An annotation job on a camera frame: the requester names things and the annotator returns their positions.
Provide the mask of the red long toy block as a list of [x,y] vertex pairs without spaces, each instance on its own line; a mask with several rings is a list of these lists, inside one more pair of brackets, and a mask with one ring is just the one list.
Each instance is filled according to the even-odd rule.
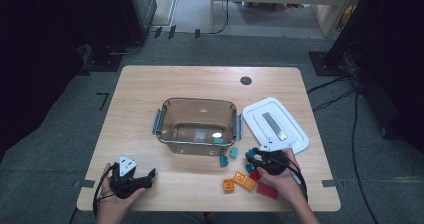
[[262,196],[265,196],[273,200],[278,199],[278,191],[272,186],[265,184],[263,182],[259,182],[257,184],[256,192]]

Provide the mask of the dark cabinet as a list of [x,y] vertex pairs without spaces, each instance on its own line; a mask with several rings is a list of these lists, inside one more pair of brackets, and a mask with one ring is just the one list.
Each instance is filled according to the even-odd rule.
[[156,0],[132,0],[135,8],[138,26],[141,31],[142,40],[148,35],[156,9]]

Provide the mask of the person's right hand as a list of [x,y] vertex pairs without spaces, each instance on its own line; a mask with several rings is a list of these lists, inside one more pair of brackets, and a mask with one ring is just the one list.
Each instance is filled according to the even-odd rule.
[[299,165],[291,149],[283,149],[282,152],[286,154],[289,160],[289,168],[283,173],[280,175],[270,175],[261,167],[258,167],[257,170],[278,191],[281,197],[290,204],[292,209],[304,209],[308,205],[308,202],[291,172],[291,169],[300,171]]

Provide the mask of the clear brown storage box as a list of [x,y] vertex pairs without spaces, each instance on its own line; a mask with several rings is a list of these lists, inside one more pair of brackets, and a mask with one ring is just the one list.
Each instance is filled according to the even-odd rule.
[[[156,111],[152,134],[177,154],[221,156],[242,139],[237,107],[229,101],[169,98]],[[223,144],[214,144],[223,138]]]

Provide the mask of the white box lid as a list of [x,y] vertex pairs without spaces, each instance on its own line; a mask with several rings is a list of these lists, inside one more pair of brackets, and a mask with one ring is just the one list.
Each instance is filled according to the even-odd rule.
[[246,106],[242,116],[265,152],[291,148],[297,154],[309,146],[309,138],[290,112],[269,97]]

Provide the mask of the yellow object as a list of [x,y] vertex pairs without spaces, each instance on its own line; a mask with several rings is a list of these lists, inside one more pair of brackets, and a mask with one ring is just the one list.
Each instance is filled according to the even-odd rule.
[[343,13],[343,15],[340,19],[340,26],[342,28],[344,28],[346,26],[347,22],[349,21],[350,17],[352,16],[353,12],[355,11],[355,9],[356,9],[355,5],[349,5],[345,9],[345,11],[344,11],[344,13]]

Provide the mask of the dark curtain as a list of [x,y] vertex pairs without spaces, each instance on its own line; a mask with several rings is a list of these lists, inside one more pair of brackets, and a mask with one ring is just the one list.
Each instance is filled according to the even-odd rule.
[[360,68],[383,135],[424,153],[424,0],[359,0],[325,62],[345,54]]
[[77,48],[130,40],[119,0],[0,0],[0,160],[80,72]]

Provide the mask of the black stand base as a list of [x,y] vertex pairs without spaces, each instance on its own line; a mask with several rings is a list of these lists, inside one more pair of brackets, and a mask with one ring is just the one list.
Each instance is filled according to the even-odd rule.
[[328,52],[310,51],[309,57],[317,76],[349,75],[349,72],[339,64],[339,61]]
[[82,72],[117,72],[122,55],[101,53],[87,45],[83,54],[83,60]]

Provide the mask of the person's left hand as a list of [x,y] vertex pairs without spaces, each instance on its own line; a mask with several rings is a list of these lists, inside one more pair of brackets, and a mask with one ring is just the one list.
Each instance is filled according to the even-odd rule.
[[116,196],[104,198],[98,202],[96,219],[99,216],[124,216],[131,209],[146,191],[145,188],[140,188],[135,191],[130,197],[120,199]]

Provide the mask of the black tape corner mark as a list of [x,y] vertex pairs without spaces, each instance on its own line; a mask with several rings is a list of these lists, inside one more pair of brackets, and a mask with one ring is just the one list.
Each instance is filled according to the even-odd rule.
[[99,107],[99,111],[102,111],[106,105],[106,102],[109,98],[110,93],[106,93],[106,92],[97,92],[96,95],[101,96],[102,97],[102,102],[101,105]]

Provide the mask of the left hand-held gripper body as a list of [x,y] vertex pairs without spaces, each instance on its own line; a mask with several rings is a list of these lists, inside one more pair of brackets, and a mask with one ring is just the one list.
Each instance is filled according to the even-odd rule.
[[121,156],[113,165],[110,187],[120,199],[130,197],[136,190],[146,187],[146,178],[135,178],[137,163],[126,156]]

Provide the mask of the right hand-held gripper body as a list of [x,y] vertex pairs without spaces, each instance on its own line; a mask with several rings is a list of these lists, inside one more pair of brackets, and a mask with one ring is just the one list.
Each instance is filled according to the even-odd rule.
[[290,166],[289,148],[277,151],[259,151],[259,166],[270,175],[280,175]]

